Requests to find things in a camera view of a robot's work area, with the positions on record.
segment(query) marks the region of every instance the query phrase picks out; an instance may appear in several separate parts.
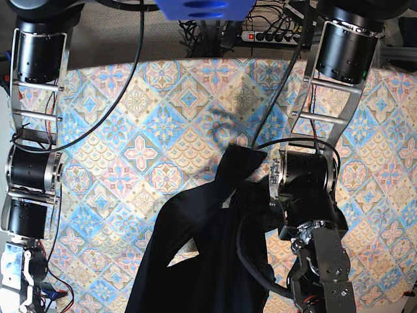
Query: screw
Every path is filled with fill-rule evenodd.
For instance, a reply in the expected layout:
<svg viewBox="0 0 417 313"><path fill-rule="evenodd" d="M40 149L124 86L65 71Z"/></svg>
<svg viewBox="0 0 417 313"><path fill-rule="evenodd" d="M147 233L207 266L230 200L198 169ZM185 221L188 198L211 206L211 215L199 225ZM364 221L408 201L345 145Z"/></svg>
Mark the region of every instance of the screw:
<svg viewBox="0 0 417 313"><path fill-rule="evenodd" d="M26 250L25 251L25 257L28 258L28 259L31 259L32 258L32 252L30 252L29 250Z"/></svg>
<svg viewBox="0 0 417 313"><path fill-rule="evenodd" d="M294 245L294 248L296 248L297 250L301 250L304 248L306 244L305 242L303 242L303 240L297 239L296 241L294 241L293 245Z"/></svg>

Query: electrical wire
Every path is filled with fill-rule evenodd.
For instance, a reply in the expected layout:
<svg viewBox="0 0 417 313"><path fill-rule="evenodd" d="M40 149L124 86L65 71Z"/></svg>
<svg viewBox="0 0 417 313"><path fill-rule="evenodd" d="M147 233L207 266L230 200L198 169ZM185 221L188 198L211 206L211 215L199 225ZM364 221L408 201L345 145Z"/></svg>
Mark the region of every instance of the electrical wire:
<svg viewBox="0 0 417 313"><path fill-rule="evenodd" d="M97 3L104 5L109 8L116 8L117 10L123 11L134 11L134 12L154 12L159 11L157 5L144 5L142 2L138 5L133 5L129 3L122 3L113 0L96 0Z"/></svg>
<svg viewBox="0 0 417 313"><path fill-rule="evenodd" d="M297 61L298 54L301 52L301 47L302 47L302 44L304 43L304 39L306 37L307 28L308 28L309 20L310 20L310 16L308 14L308 12L309 12L309 0L306 0L305 10L306 10L305 11L306 14L304 15L300 41L298 42L297 47L295 48L293 57L291 58L291 62L289 63L287 69L285 70L285 73L283 75L283 78L281 79L280 85L278 86L276 92L274 93L274 96L272 97L272 101L271 101L269 107L266 109L266 112L262 116L261 122L259 123L259 125L258 125L258 127L255 131L255 136L253 137L253 140L252 140L252 143L251 143L251 148L254 148L256 146L256 140L257 140L259 134L261 133L261 130L262 130L263 126L265 125L266 120L268 119L269 115L271 114L272 109L274 108L278 97L281 95L281 92L282 92L282 90L285 86L285 83L287 83L288 77L289 77L291 71L293 70L293 67L294 67L294 65Z"/></svg>
<svg viewBox="0 0 417 313"><path fill-rule="evenodd" d="M55 102L56 102L56 98L55 98L55 91L51 92L51 95L46 103L45 106L45 114L47 114L48 112L48 106L49 103L51 101L51 98L53 97L53 104L52 104L52 110L51 110L51 114L53 113L54 109L55 109ZM52 134L51 134L51 122L50 121L45 121L45 131L46 134L48 135L48 148L46 150L50 150L52 148Z"/></svg>
<svg viewBox="0 0 417 313"><path fill-rule="evenodd" d="M61 206L62 206L62 202L63 202L63 189L62 187L59 189L59 206L58 206L58 221L57 221L57 231L55 232L55 236L53 238L53 242L52 242L52 247L51 247L51 251L48 255L48 258L46 259L46 262L49 263L52 257L52 252L53 249L55 248L55 244L57 242L57 237L58 237L58 232L59 232L59 221L61 219Z"/></svg>
<svg viewBox="0 0 417 313"><path fill-rule="evenodd" d="M66 145L63 145L61 147L54 148L54 149L49 149L49 150L41 150L41 149L36 149L36 148L30 149L28 147L25 147L24 145L21 145L21 144L17 143L16 140L18 140L19 137L23 134L23 127L22 127L21 132L19 134L14 133L13 136L12 136L12 143L16 146L16 148L18 148L22 151L28 152L28 153L36 153L36 154L46 154L46 153L54 153L54 152L62 151L62 150L65 150L65 149L75 145L76 143L80 142L81 140L83 140L84 138L89 136L92 132L94 132L109 117L109 115L116 108L117 104L119 103L119 101L123 97L125 91L127 90L128 86L129 86L129 83L132 80L133 75L135 74L135 71L136 71L137 63L139 61L139 56L140 56L141 50L142 50L143 34L144 34L144 29L145 29L145 15L144 15L143 11L141 11L140 16L141 16L141 18L140 18L141 21L140 21L140 26L139 26L139 40L138 40L139 44L137 46L137 52L136 52L135 60L133 62L132 69L130 71L129 77L128 77L126 83L124 84L124 86L122 88L122 91L120 92L119 96L114 101L113 105L106 112L106 114L104 114L104 116L97 122L97 124L95 124L86 133L84 133L83 135L81 135L80 137L75 139L74 141L72 141L72 142L70 142Z"/></svg>
<svg viewBox="0 0 417 313"><path fill-rule="evenodd" d="M277 213L271 211L271 210L265 210L265 211L250 211L246 213L242 220L240 220L239 227L236 232L236 249L237 249L237 256L240 260L240 262L243 264L243 266L246 268L246 270L260 283L262 287L264 287L266 290L273 291L277 293L278 295L292 299L293 293L290 289L283 287L279 284L275 284L274 282L269 281L266 279L256 268L256 266L250 261L248 256L245 254L243 248L242 248L242 230L243 227L246 225L247 219L251 218L251 222L253 219L260 215L270 215L270 216L278 216Z"/></svg>
<svg viewBox="0 0 417 313"><path fill-rule="evenodd" d="M68 288L68 290L70 291L70 293L71 293L71 296L72 296L72 299L71 299L71 301L64 307L64 309L61 311L61 313L64 313L64 312L66 312L66 311L68 311L69 309L70 309L70 307L74 304L74 290L72 289L72 286L69 284L69 283L67 283L67 282L65 282L64 280L62 280L62 279L60 279L60 278L58 278L55 274L53 274L52 272L51 272L51 269L49 268L49 265L47 264L46 265L46 267L48 268L48 273L54 278L54 279L56 279L56 280L58 280L59 282L62 282L67 288Z"/></svg>
<svg viewBox="0 0 417 313"><path fill-rule="evenodd" d="M46 307L45 313L48 313L48 310L50 309L51 304L52 304L52 300L49 302L48 306Z"/></svg>
<svg viewBox="0 0 417 313"><path fill-rule="evenodd" d="M309 90L310 97L309 97L309 102L308 102L308 111L310 113L311 113L311 103L313 102L313 97L315 99L315 95L314 94L315 94L315 88L314 88L314 86L312 84L311 85L311 88ZM310 121L310 124L311 124L311 129L313 130L313 137L315 139L315 141L314 141L315 152L316 152L316 154L319 155L320 154L320 149L319 149L319 143L317 142L318 137L317 137L317 131L315 129L315 123L314 123L314 120L313 119L309 119L309 121Z"/></svg>
<svg viewBox="0 0 417 313"><path fill-rule="evenodd" d="M276 27L275 24L280 22L281 19L278 19L278 20L274 21L273 23L271 23L270 20L268 20L266 17L264 17L262 15L254 15L254 16L248 17L248 21L252 22L253 20L251 20L251 19L254 19L254 18L262 18L263 20L265 20L270 25L270 27L275 28L275 29L279 29L279 27Z"/></svg>
<svg viewBox="0 0 417 313"><path fill-rule="evenodd" d="M199 39L201 38L201 33L195 36L195 32L198 29L197 23L193 20L186 22L179 21L179 25L181 29L184 31L184 42L180 42L180 44L186 46L188 49L186 57L192 57L195 51L195 47L197 46Z"/></svg>
<svg viewBox="0 0 417 313"><path fill-rule="evenodd" d="M281 29L281 26L282 26L282 24L284 24L284 22L286 21L286 20L289 20L289 25L287 26L287 28L286 29ZM278 26L278 27L276 27L275 26L275 24L276 23L278 23L278 22L281 22L280 23L280 25ZM275 22L273 22L271 25L270 25L270 27L266 30L266 31L264 31L263 32L263 34L267 34L267 33L269 33L270 32L270 30L272 29L272 28L275 28L276 30L275 30L275 33L277 33L278 31L285 31L285 33L287 33L287 31L289 30L289 28L290 28L290 25L291 25L291 18L290 17L286 17L286 18L280 18L280 19L278 19L278 20L276 20Z"/></svg>

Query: black cloth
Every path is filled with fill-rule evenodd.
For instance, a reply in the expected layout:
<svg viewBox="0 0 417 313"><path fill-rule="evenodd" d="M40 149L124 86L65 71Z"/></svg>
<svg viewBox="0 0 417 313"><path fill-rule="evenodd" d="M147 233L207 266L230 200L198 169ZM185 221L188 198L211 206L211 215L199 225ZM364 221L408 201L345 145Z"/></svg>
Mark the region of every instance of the black cloth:
<svg viewBox="0 0 417 313"><path fill-rule="evenodd" d="M130 294L127 313L260 313L268 292L247 272L236 253L236 232L249 210L269 207L267 179L247 183L266 154L230 145L213 182L172 197L156 219ZM228 208L223 202L231 197ZM265 229L254 219L244 249L268 278ZM199 255L168 267L194 238Z"/></svg>

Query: silver metal rod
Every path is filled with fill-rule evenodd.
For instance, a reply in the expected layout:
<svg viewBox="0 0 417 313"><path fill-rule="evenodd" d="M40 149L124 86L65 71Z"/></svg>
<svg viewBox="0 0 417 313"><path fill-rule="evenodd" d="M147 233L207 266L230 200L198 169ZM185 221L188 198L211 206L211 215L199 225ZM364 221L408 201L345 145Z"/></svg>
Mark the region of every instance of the silver metal rod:
<svg viewBox="0 0 417 313"><path fill-rule="evenodd" d="M417 62L417 48L382 47L380 54L388 60Z"/></svg>
<svg viewBox="0 0 417 313"><path fill-rule="evenodd" d="M55 197L50 194L33 194L25 192L24 190L10 188L8 195L13 198L23 198L42 203L55 204Z"/></svg>
<svg viewBox="0 0 417 313"><path fill-rule="evenodd" d="M19 80L14 80L13 84L22 87L55 91L56 93L61 90L58 85L52 85L50 83L24 83Z"/></svg>
<svg viewBox="0 0 417 313"><path fill-rule="evenodd" d="M362 93L362 90L358 89L356 87L343 85L341 83L334 83L334 82L330 82L328 80L318 80L317 78L313 78L311 80L311 83L313 85L332 88L332 89L337 89L337 90L341 90L341 91L346 91L348 93L354 93L354 94L361 94Z"/></svg>
<svg viewBox="0 0 417 313"><path fill-rule="evenodd" d="M294 116L297 116L298 112L293 112L292 114ZM303 119L313 119L314 121L322 121L322 122L333 123L333 124L337 124L337 125L346 125L347 124L347 121L345 121L344 119L339 119L337 117L332 117L332 116L328 116L328 115L321 115L321 114L314 114L314 113L309 113L309 112L301 112L300 117L302 117Z"/></svg>
<svg viewBox="0 0 417 313"><path fill-rule="evenodd" d="M21 116L31 117L33 119L44 119L51 122L56 122L57 117L51 114L45 113L38 113L38 112L31 112L31 111L23 111L23 110L13 110L13 114L18 114Z"/></svg>

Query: fabric backdrop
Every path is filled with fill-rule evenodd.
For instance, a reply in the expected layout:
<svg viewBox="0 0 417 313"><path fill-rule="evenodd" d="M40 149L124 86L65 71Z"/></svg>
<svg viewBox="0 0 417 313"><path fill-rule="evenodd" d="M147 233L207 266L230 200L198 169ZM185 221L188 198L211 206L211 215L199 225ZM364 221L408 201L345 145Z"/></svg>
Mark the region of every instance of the fabric backdrop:
<svg viewBox="0 0 417 313"><path fill-rule="evenodd" d="M264 59L138 66L106 122L63 155L63 209L50 267L73 286L74 312L124 312L158 210L178 191L211 181L229 142L248 144L286 66ZM304 66L296 64L259 142L283 136ZM68 73L59 99L61 143L96 123L130 69L122 64ZM39 111L49 96L24 88L22 95L27 109ZM337 115L347 97L319 87L316 112ZM311 133L307 122L297 130ZM358 308L395 302L417 279L416 130L416 78L372 70L338 144L342 171L336 195L350 227L343 244ZM317 123L317 131L325 136L330 125ZM268 173L269 164L254 179ZM50 244L45 241L47 249ZM272 232L267 245L277 281L284 283L294 261L289 243ZM173 262L196 254L190 244ZM265 312L295 311L274 294L265 306Z"/></svg>

